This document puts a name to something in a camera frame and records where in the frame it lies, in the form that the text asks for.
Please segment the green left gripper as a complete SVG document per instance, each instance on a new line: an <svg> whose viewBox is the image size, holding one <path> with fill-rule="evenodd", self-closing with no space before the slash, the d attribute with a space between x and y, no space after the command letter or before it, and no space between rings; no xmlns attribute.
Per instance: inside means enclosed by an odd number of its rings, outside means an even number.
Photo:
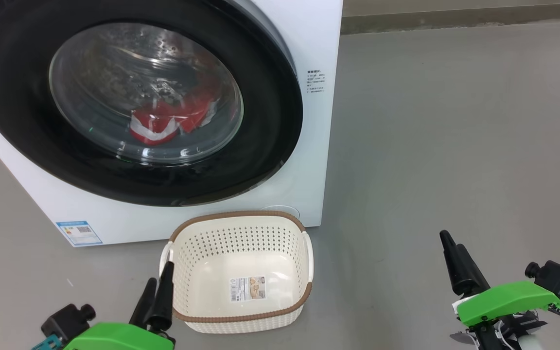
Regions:
<svg viewBox="0 0 560 350"><path fill-rule="evenodd" d="M174 350L173 341L154 334L166 332L173 324L173 273L174 263L166 262L159 281L149 278L129 324L97 323L64 350ZM147 326L149 331L140 328Z"/></svg>

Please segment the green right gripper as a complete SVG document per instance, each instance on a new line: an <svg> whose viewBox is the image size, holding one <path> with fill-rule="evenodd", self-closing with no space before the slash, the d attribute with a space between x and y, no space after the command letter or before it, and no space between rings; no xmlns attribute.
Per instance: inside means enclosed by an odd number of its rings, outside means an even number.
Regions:
<svg viewBox="0 0 560 350"><path fill-rule="evenodd" d="M490 287L463 244L456 244L448 230L439 233L453 292L463 297L452 304L464 332L451 334L476 350L544 350L535 332L546 325L535 310L560 310L554 293L529 281Z"/></svg>

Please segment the red and white jersey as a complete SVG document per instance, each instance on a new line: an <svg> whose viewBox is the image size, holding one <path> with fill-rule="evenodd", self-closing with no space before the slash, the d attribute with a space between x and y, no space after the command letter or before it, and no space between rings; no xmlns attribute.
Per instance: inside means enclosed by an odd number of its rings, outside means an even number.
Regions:
<svg viewBox="0 0 560 350"><path fill-rule="evenodd" d="M164 100L154 101L131 111L129 131L143 144L164 144L177 135L192 133L208 124L218 102L206 95L187 97L175 105Z"/></svg>

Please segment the washing machine door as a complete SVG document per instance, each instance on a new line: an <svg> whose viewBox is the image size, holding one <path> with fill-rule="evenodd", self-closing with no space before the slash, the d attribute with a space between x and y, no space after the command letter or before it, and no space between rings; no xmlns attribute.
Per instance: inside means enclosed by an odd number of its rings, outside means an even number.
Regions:
<svg viewBox="0 0 560 350"><path fill-rule="evenodd" d="M222 149L181 165L117 157L76 131L49 84L56 51L108 23L175 31L211 51L243 97L243 122ZM0 0L0 134L58 179L115 201L184 207L222 201L277 173L298 142L304 103L296 68L261 14L231 0Z"/></svg>

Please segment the cream basket with brown rim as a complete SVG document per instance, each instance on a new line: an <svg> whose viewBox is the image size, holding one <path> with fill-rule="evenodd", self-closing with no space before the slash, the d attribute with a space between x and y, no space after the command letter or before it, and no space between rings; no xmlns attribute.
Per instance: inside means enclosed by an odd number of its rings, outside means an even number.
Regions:
<svg viewBox="0 0 560 350"><path fill-rule="evenodd" d="M174 263L173 315L200 333L239 334L289 326L311 294L314 253L299 219L261 210L190 219L165 244ZM229 279L266 277L265 300L232 303Z"/></svg>

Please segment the white printed instruction sticker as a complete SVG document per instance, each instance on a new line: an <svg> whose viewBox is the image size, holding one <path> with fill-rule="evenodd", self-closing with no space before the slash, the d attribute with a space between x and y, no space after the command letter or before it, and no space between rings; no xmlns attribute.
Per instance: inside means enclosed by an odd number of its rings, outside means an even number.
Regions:
<svg viewBox="0 0 560 350"><path fill-rule="evenodd" d="M265 300L266 277L252 276L229 279L229 297L232 303L242 303L251 300Z"/></svg>

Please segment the white washing machine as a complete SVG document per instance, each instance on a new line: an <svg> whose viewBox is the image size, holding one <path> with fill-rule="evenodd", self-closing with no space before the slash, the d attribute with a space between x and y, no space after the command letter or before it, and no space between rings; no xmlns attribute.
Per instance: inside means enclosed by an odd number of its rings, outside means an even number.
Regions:
<svg viewBox="0 0 560 350"><path fill-rule="evenodd" d="M240 195L165 208L115 201L76 188L35 165L0 134L0 160L62 236L56 222L87 221L103 245L160 241L169 238L182 222L197 216L261 210L271 205L296 208L300 221L309 228L321 224L344 0L231 1L272 24L273 34L281 38L296 68L304 114L298 143L289 159L277 173ZM323 93L305 93L309 70L326 73Z"/></svg>

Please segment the blue energy label sticker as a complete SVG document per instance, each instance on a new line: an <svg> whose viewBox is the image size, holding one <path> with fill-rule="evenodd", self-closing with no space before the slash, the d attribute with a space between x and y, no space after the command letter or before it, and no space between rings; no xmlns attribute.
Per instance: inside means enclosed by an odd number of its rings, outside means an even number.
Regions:
<svg viewBox="0 0 560 350"><path fill-rule="evenodd" d="M56 222L55 224L73 247L103 244L87 221Z"/></svg>

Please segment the round white filter cover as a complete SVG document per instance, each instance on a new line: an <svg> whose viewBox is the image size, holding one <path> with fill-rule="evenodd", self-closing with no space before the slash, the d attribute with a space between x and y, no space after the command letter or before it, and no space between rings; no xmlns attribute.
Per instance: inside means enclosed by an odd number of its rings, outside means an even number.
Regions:
<svg viewBox="0 0 560 350"><path fill-rule="evenodd" d="M296 219L300 219L300 212L296 208L287 205L266 206L261 208L261 211L272 212L273 214L282 213L283 215L286 214L295 217Z"/></svg>

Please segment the small printed text label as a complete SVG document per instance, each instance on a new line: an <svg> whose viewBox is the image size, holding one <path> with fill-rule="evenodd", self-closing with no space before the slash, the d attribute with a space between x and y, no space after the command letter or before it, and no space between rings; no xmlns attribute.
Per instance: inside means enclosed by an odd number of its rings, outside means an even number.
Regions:
<svg viewBox="0 0 560 350"><path fill-rule="evenodd" d="M327 86L327 75L322 70L309 70L305 76L305 93L323 93Z"/></svg>

